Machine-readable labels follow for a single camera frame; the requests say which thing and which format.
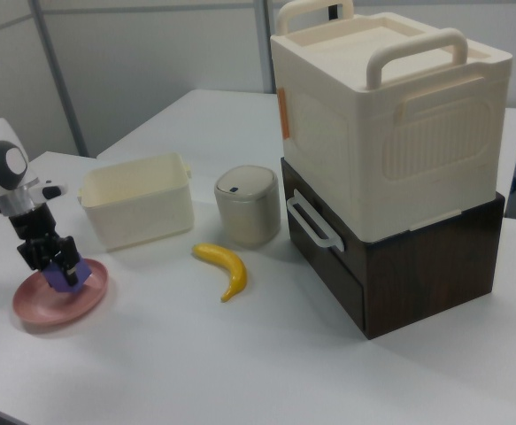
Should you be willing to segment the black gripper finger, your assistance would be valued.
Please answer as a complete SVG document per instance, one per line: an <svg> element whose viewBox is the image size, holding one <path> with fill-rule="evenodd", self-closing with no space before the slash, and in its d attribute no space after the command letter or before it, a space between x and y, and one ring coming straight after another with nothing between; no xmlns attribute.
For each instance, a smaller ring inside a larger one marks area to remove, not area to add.
<svg viewBox="0 0 516 425"><path fill-rule="evenodd" d="M25 247L22 249L22 257L32 270L42 271L50 264L50 256L43 253L40 248Z"/></svg>
<svg viewBox="0 0 516 425"><path fill-rule="evenodd" d="M75 241L71 236L58 239L59 252L57 263L68 286L80 286L83 280L78 276L78 265L81 256L77 251Z"/></svg>

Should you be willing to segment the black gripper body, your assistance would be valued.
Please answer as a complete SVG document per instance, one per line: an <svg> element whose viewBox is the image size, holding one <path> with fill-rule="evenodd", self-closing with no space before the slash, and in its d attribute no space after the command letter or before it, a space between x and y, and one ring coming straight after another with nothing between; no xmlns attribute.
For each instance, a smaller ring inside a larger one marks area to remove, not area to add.
<svg viewBox="0 0 516 425"><path fill-rule="evenodd" d="M46 204L42 204L29 212L12 216L10 222L19 239L23 243L18 246L18 252L22 256L25 247L40 248L43 253L50 256L50 263L57 263L59 252L58 239L60 236L56 230L56 221Z"/></svg>

